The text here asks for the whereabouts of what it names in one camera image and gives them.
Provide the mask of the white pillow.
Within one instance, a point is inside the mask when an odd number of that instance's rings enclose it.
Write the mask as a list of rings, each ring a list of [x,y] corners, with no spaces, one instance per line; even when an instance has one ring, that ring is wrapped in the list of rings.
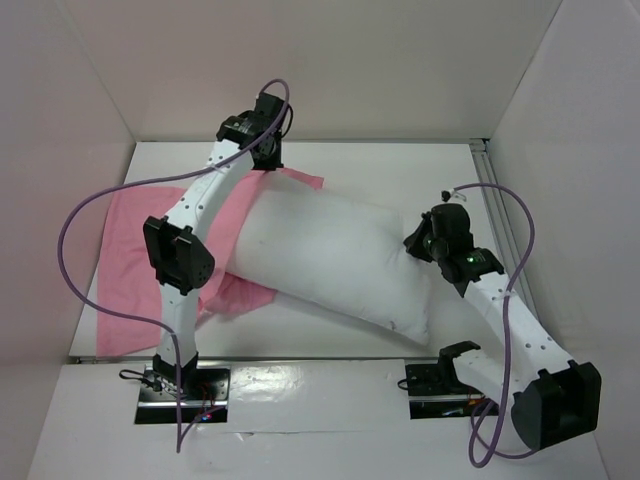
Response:
[[[267,189],[228,262],[237,277],[425,344],[432,290],[392,210],[314,189]]]

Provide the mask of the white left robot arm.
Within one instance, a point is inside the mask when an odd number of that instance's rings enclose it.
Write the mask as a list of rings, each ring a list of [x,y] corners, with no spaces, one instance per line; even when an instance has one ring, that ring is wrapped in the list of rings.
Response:
[[[176,399],[196,390],[198,351],[195,329],[199,293],[222,261],[205,246],[208,231],[224,202],[252,170],[282,167],[282,124],[290,106],[266,92],[253,109],[222,122],[206,164],[177,203],[162,217],[150,216],[143,236],[160,285],[162,334],[152,360],[163,389]]]

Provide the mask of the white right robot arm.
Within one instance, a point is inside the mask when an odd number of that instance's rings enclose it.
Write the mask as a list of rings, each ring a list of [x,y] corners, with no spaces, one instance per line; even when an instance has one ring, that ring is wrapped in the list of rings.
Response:
[[[404,245],[409,255],[439,267],[445,281],[470,304],[505,349],[502,360],[462,341],[442,348],[432,374],[408,376],[411,394],[477,391],[505,403],[520,440],[542,450],[596,429],[602,378],[577,363],[541,326],[516,292],[497,257],[475,246],[460,204],[441,204],[421,216]]]

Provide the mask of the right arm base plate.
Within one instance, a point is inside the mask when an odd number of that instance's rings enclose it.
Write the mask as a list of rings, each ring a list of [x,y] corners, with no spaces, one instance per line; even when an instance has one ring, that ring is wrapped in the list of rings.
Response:
[[[407,394],[411,420],[469,417],[486,403],[478,390],[449,378],[435,359],[406,363],[397,386]]]

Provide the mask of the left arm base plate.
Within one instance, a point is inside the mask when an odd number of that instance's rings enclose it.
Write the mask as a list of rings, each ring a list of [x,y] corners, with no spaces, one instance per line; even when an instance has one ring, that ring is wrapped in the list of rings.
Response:
[[[138,380],[139,394],[134,423],[137,425],[168,425],[176,423],[176,398],[180,397],[182,421],[189,424],[197,416],[199,423],[226,423],[231,369],[205,362],[198,366],[195,378],[180,394],[176,386],[155,373],[150,365],[141,371],[121,370],[122,379]]]

